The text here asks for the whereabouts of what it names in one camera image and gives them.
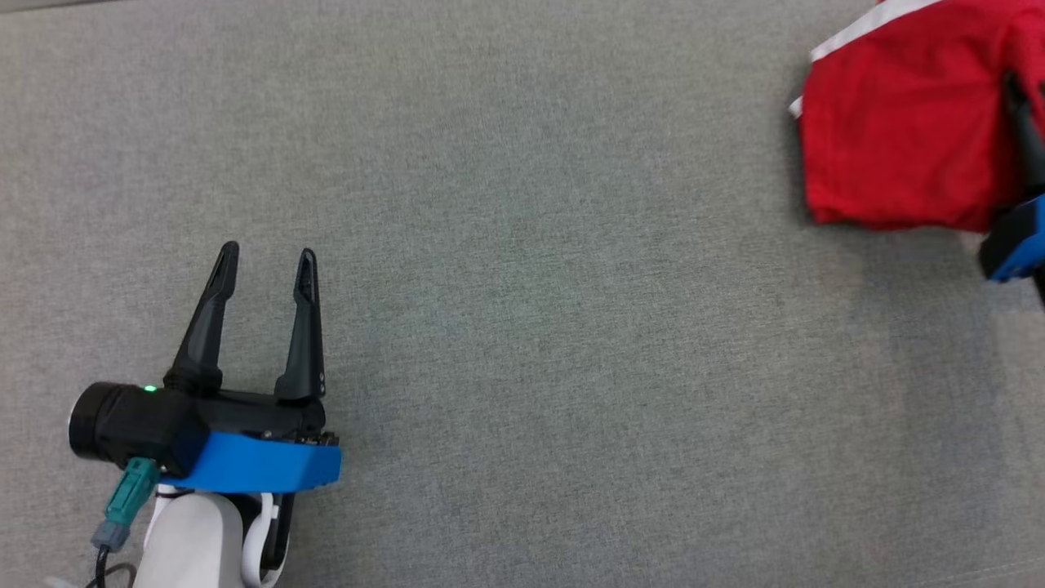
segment white trim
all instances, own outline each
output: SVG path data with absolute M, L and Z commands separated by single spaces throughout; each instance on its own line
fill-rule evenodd
M 885 26 L 900 17 L 907 16 L 911 13 L 921 10 L 926 6 L 931 6 L 932 4 L 943 1 L 944 0 L 885 0 L 885 2 L 882 2 L 872 8 L 866 15 L 857 19 L 856 22 L 846 26 L 838 34 L 835 34 L 831 39 L 820 43 L 819 46 L 810 52 L 810 56 L 814 62 L 822 60 L 864 34 Z

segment red folded garment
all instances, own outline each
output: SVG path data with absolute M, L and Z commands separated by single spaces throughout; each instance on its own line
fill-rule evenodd
M 1045 128 L 1041 0 L 886 0 L 812 56 L 792 112 L 817 221 L 984 232 L 1022 197 L 1002 78 Z

